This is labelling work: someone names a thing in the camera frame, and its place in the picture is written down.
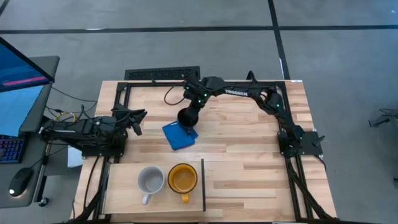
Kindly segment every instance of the yellow mug handle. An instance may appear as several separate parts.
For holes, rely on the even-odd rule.
[[[183,195],[182,195],[182,202],[183,202],[183,203],[188,203],[188,202],[189,202],[189,196],[188,196],[188,194],[183,194]]]

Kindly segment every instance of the mug handle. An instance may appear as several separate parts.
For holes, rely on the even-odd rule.
[[[188,194],[183,194],[183,195],[182,195],[182,202],[183,202],[183,203],[188,203],[188,202],[189,202],[189,196],[188,196]]]
[[[143,205],[147,205],[149,203],[149,200],[150,200],[151,197],[152,197],[152,195],[145,194],[144,198],[142,199],[142,204]]]

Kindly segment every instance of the gray concrete floor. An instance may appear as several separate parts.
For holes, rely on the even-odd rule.
[[[280,26],[398,24],[396,1],[277,0]],[[0,29],[269,26],[266,0],[11,0]],[[397,130],[370,128],[379,108],[398,108],[398,30],[283,31],[292,79],[302,79],[322,142],[338,216],[396,223]],[[199,65],[202,76],[282,79],[273,31],[2,35],[27,56],[61,57],[55,87],[95,99],[103,80],[129,68]],[[79,111],[52,92],[48,106]],[[69,217],[79,172],[50,177],[45,208],[0,210],[2,223]]]

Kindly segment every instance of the wooden tray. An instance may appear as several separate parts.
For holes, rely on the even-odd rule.
[[[111,164],[104,213],[159,213],[159,212],[201,212],[205,210],[202,187],[201,162],[187,162],[198,174],[196,187],[189,193],[189,203],[182,202],[182,196],[172,191],[167,183],[170,169],[179,162]],[[144,193],[138,188],[137,178],[147,166],[161,168],[166,176],[164,188],[153,195],[147,205],[142,204]]]

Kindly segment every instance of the cable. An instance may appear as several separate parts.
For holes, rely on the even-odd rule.
[[[323,161],[323,159],[320,157],[320,155],[313,155],[315,156],[315,158],[317,158],[319,161],[321,161],[321,163],[323,164],[323,166],[325,167],[325,171],[326,171],[326,164],[325,161]]]
[[[59,143],[48,143],[47,144],[51,144],[52,146],[69,146],[69,144],[59,144]]]
[[[76,218],[76,213],[75,213],[75,199],[72,201],[72,211],[73,211],[73,219]]]
[[[47,108],[47,111],[49,111],[50,112],[50,114],[52,115],[52,116],[54,116],[54,118],[56,118],[57,117],[57,115],[55,115],[51,110],[50,110],[50,108]]]
[[[85,106],[81,105],[81,112],[79,114],[79,117],[77,117],[76,121],[72,122],[72,124],[66,125],[65,127],[67,128],[67,127],[70,127],[70,126],[76,124],[80,120],[81,116],[83,115],[84,110],[85,110]]]
[[[381,112],[383,112],[383,113],[388,113],[388,112],[386,112],[386,110],[388,110],[388,111],[394,111],[394,109],[388,109],[388,108],[381,108],[381,109],[379,109],[379,111],[381,111]]]
[[[175,85],[173,85],[169,90],[167,90],[167,92],[166,92],[166,94],[164,95],[164,102],[167,104],[167,105],[169,105],[169,106],[175,106],[175,105],[177,105],[177,104],[180,104],[185,98],[184,97],[182,97],[182,99],[180,100],[180,101],[178,101],[178,102],[176,102],[176,103],[169,103],[169,102],[167,102],[167,100],[166,100],[166,97],[167,97],[167,95],[170,93],[170,91],[172,91],[172,89],[175,87]]]
[[[73,98],[73,99],[75,99],[75,100],[80,100],[80,101],[85,101],[85,102],[97,102],[96,100],[84,100],[84,99],[80,99],[80,98],[71,96],[71,95],[69,95],[69,94],[66,94],[66,93],[64,93],[64,92],[62,92],[62,91],[60,91],[60,90],[54,88],[54,87],[51,87],[51,89],[53,89],[53,90],[55,90],[55,91],[57,91],[57,92],[59,92],[59,93],[61,93],[61,94],[64,94],[65,96],[69,96],[70,98]]]
[[[88,114],[86,113],[84,105],[81,105],[81,113],[84,114],[88,119],[92,120],[94,123],[94,119],[88,116]]]
[[[119,123],[119,122],[124,121],[124,120],[127,119],[128,117],[130,117],[130,113],[127,112],[127,115],[125,115],[123,118],[121,118],[121,119],[119,119],[119,120],[116,120],[115,122],[112,122],[112,123],[101,122],[101,123],[102,123],[102,124],[117,124],[117,123]]]
[[[98,103],[98,101],[95,102],[95,103],[93,104],[93,106],[91,106],[91,108],[89,108],[88,110],[86,110],[86,112],[92,110],[92,109],[95,107],[95,105],[97,105],[97,103]]]
[[[88,193],[88,188],[89,188],[90,182],[91,182],[91,176],[93,175],[95,165],[97,165],[97,162],[98,162],[98,159],[99,159],[99,158],[100,158],[100,157],[97,156],[97,158],[95,159],[94,165],[93,165],[93,167],[91,168],[91,171],[90,171],[90,175],[88,176],[88,182],[87,182],[87,187],[86,187],[85,199],[84,199],[84,202],[83,202],[83,209],[86,208],[87,193]]]
[[[266,100],[267,99],[267,96],[266,95],[264,95],[264,94],[260,94],[262,97],[264,97],[264,100]]]
[[[54,153],[51,153],[51,154],[49,154],[48,156],[50,157],[50,156],[52,156],[52,155],[54,155],[54,154],[56,154],[56,153],[62,151],[62,149],[66,149],[67,147],[68,147],[68,146],[62,147],[62,148],[59,149],[58,151],[56,151],[56,152],[54,152]],[[38,163],[38,162],[40,162],[41,160],[43,160],[43,158],[44,158],[44,156],[42,156],[38,161],[36,161],[35,163],[33,163],[33,165],[31,165],[30,168],[32,168],[33,166],[35,166],[36,163]]]
[[[73,117],[73,122],[75,122],[76,121],[76,115],[74,114],[74,113],[72,113],[72,112],[61,112],[58,116],[56,116],[55,117],[55,119],[54,120],[59,120],[60,118],[61,118],[61,116],[63,116],[63,115],[65,115],[65,114],[70,114],[70,115],[72,115],[72,117]]]

